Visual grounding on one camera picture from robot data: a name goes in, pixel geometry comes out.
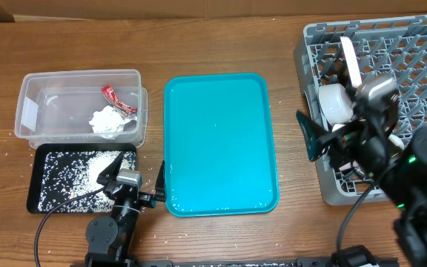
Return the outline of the teal plastic tray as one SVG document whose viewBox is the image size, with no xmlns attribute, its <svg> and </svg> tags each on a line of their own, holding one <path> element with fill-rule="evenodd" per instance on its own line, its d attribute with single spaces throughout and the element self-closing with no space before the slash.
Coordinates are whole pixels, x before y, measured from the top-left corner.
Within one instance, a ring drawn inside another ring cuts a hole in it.
<svg viewBox="0 0 427 267">
<path fill-rule="evenodd" d="M 261 214 L 279 202 L 266 81 L 179 76 L 164 91 L 166 208 L 176 217 Z"/>
</svg>

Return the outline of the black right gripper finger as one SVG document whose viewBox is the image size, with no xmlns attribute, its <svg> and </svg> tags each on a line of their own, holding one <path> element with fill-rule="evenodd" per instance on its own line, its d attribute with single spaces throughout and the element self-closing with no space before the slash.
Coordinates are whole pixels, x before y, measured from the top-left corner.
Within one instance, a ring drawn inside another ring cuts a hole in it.
<svg viewBox="0 0 427 267">
<path fill-rule="evenodd" d="M 398 105 L 399 96 L 397 94 L 385 95 L 379 100 L 379 122 L 386 136 L 389 136 L 397 125 Z"/>
<path fill-rule="evenodd" d="M 311 162 L 315 162 L 327 150 L 321 137 L 327 135 L 328 132 L 302 111 L 296 112 L 296 118 L 304 136 L 308 158 Z"/>
</svg>

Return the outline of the white bowl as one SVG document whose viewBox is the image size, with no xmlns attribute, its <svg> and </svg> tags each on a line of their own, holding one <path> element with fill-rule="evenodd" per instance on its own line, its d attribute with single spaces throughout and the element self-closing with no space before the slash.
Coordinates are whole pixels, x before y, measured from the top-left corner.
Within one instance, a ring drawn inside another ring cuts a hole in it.
<svg viewBox="0 0 427 267">
<path fill-rule="evenodd" d="M 335 125 L 332 127 L 332 131 L 337 131 L 337 130 L 339 130 L 340 128 L 342 128 L 342 127 L 344 127 L 344 126 L 345 126 L 344 124 L 335 124 Z M 340 171 L 346 171 L 346 170 L 349 170 L 349 169 L 355 168 L 355 167 L 357 167 L 357 166 L 358 166 L 358 163 L 357 163 L 356 161 L 353 161 L 353 162 L 346 163 L 345 165 L 343 165 L 343 166 L 339 167 L 339 170 L 340 170 Z"/>
</svg>

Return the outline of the white cup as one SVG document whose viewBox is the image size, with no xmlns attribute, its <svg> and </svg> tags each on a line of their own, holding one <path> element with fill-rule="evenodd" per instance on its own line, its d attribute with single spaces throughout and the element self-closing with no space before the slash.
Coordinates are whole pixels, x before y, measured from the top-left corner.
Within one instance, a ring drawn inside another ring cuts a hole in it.
<svg viewBox="0 0 427 267">
<path fill-rule="evenodd" d="M 403 141 L 398 136 L 396 136 L 394 134 L 390 134 L 388 136 L 388 139 L 393 143 L 393 145 L 395 145 L 396 147 L 398 147 L 400 150 L 404 150 L 405 149 L 405 145 L 404 145 Z"/>
</svg>

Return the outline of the grey bowl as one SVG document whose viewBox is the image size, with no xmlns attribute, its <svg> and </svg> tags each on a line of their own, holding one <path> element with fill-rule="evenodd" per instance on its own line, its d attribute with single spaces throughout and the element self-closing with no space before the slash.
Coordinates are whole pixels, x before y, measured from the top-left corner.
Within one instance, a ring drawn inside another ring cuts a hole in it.
<svg viewBox="0 0 427 267">
<path fill-rule="evenodd" d="M 351 99 L 341 84 L 319 87 L 318 100 L 322 114 L 330 125 L 344 124 L 354 114 Z"/>
</svg>

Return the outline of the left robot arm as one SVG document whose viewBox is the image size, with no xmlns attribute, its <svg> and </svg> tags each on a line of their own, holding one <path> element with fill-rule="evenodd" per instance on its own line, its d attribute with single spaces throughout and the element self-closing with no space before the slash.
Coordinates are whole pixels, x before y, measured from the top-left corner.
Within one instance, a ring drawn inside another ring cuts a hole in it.
<svg viewBox="0 0 427 267">
<path fill-rule="evenodd" d="M 122 168 L 124 154 L 120 153 L 97 177 L 103 193 L 114 201 L 110 215 L 93 219 L 85 236 L 88 253 L 86 266 L 144 266 L 130 254 L 136 222 L 143 208 L 155 208 L 166 201 L 165 165 L 161 164 L 155 191 L 141 190 L 142 174 Z"/>
</svg>

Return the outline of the clear plastic bin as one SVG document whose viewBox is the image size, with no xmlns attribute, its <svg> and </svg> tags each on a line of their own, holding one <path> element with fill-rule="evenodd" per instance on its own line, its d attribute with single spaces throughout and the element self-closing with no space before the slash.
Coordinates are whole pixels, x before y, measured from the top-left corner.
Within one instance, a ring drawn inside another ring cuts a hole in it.
<svg viewBox="0 0 427 267">
<path fill-rule="evenodd" d="M 109 102 L 110 85 L 121 102 L 137 108 L 137 119 L 120 132 L 96 133 L 89 121 Z M 145 143 L 148 92 L 135 69 L 72 70 L 27 74 L 16 108 L 14 134 L 37 148 L 44 143 Z"/>
</svg>

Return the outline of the white tissue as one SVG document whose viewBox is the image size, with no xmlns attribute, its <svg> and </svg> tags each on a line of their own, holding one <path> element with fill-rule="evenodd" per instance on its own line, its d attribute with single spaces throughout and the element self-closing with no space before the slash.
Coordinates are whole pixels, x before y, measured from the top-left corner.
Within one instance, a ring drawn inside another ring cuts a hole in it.
<svg viewBox="0 0 427 267">
<path fill-rule="evenodd" d="M 95 111 L 89 125 L 95 134 L 101 134 L 104 139 L 115 139 L 124 130 L 126 124 L 136 121 L 137 116 L 124 118 L 112 106 L 105 106 L 101 111 Z"/>
</svg>

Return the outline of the red snack wrapper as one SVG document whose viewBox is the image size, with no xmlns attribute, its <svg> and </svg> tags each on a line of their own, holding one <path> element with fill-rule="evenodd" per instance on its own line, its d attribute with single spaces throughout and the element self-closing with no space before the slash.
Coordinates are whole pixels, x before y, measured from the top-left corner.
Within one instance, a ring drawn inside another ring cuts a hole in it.
<svg viewBox="0 0 427 267">
<path fill-rule="evenodd" d="M 131 107 L 124 102 L 120 101 L 114 89 L 110 85 L 106 85 L 101 89 L 104 98 L 123 116 L 134 116 L 137 114 L 138 109 Z"/>
</svg>

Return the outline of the grey dish rack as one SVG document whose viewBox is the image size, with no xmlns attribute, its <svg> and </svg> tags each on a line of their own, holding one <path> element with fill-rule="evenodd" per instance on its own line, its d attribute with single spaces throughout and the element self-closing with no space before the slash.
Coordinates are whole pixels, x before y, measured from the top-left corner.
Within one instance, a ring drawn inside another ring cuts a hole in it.
<svg viewBox="0 0 427 267">
<path fill-rule="evenodd" d="M 351 39 L 363 81 L 389 73 L 400 92 L 393 133 L 404 143 L 427 126 L 427 15 L 309 24 L 294 50 L 299 86 L 310 117 L 328 130 L 317 92 L 345 82 L 340 37 Z"/>
</svg>

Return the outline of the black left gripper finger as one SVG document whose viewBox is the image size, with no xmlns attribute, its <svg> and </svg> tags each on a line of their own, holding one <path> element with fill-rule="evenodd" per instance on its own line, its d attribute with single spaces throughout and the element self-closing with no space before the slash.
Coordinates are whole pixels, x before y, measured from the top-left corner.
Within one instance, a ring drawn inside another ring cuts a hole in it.
<svg viewBox="0 0 427 267">
<path fill-rule="evenodd" d="M 118 156 L 107 166 L 97 177 L 97 182 L 100 185 L 107 185 L 109 182 L 116 179 L 124 159 L 124 153 L 120 152 Z"/>
<path fill-rule="evenodd" d="M 155 184 L 155 200 L 157 202 L 165 202 L 166 201 L 166 193 L 165 193 L 165 161 L 162 161 L 159 173 L 156 179 Z"/>
</svg>

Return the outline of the large white plate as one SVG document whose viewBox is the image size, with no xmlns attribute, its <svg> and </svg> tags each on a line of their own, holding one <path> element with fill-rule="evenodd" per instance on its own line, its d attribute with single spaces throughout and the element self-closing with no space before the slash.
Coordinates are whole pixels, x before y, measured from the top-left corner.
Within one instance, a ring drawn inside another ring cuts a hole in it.
<svg viewBox="0 0 427 267">
<path fill-rule="evenodd" d="M 340 42 L 342 45 L 342 51 L 345 57 L 351 86 L 353 88 L 358 88 L 363 81 L 360 75 L 360 67 L 358 65 L 353 43 L 347 36 L 341 36 Z"/>
</svg>

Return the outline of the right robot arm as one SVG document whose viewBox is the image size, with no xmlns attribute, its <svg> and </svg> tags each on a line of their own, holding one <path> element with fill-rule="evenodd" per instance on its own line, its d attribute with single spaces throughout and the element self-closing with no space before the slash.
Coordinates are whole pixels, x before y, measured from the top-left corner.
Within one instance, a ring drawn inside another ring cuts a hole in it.
<svg viewBox="0 0 427 267">
<path fill-rule="evenodd" d="M 352 121 L 325 131 L 296 113 L 309 159 L 328 154 L 336 167 L 357 163 L 369 188 L 379 187 L 401 211 L 394 221 L 397 242 L 413 266 L 427 266 L 427 126 L 400 149 L 389 140 L 397 124 L 397 95 L 356 99 Z"/>
</svg>

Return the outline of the black tray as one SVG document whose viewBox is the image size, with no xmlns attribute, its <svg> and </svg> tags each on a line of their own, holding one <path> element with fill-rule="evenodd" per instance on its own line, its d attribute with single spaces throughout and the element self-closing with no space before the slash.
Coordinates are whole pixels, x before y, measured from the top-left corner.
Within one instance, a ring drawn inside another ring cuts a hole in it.
<svg viewBox="0 0 427 267">
<path fill-rule="evenodd" d="M 136 147 L 122 143 L 43 144 L 36 149 L 26 208 L 44 214 L 61 202 L 100 189 L 98 175 L 123 154 L 121 167 L 137 169 Z"/>
</svg>

